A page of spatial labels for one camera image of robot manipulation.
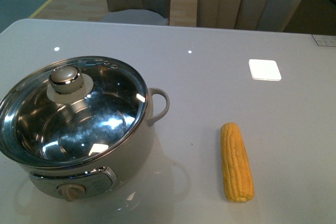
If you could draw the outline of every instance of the electric cooking pot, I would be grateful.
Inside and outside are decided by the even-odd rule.
[[[165,108],[153,115],[154,94]],[[122,184],[146,160],[168,95],[130,65],[87,56],[55,62],[0,103],[0,150],[44,193],[73,201]]]

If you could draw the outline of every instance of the lid knob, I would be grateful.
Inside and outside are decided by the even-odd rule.
[[[63,66],[51,72],[49,82],[56,92],[70,94],[79,90],[83,85],[83,75],[75,66]]]

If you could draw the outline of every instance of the table surface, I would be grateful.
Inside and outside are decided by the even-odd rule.
[[[1,224],[336,220],[336,47],[303,34],[26,19],[0,34],[0,49],[0,97],[40,67],[95,55],[130,64],[171,100],[139,173],[93,198],[47,196],[0,154]],[[282,79],[254,80],[249,59],[274,60]],[[154,97],[155,111],[163,104]],[[244,204],[224,195],[227,122],[240,127],[254,178]]]

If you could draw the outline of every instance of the corn cob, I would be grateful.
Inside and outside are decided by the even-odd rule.
[[[222,170],[226,198],[246,202],[254,196],[252,174],[242,135],[235,123],[226,123],[220,130]]]

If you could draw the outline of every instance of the chair seat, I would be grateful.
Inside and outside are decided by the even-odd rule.
[[[169,20],[167,18],[162,17],[158,13],[143,9],[128,9],[119,12],[109,12],[101,22],[157,26],[169,25]]]

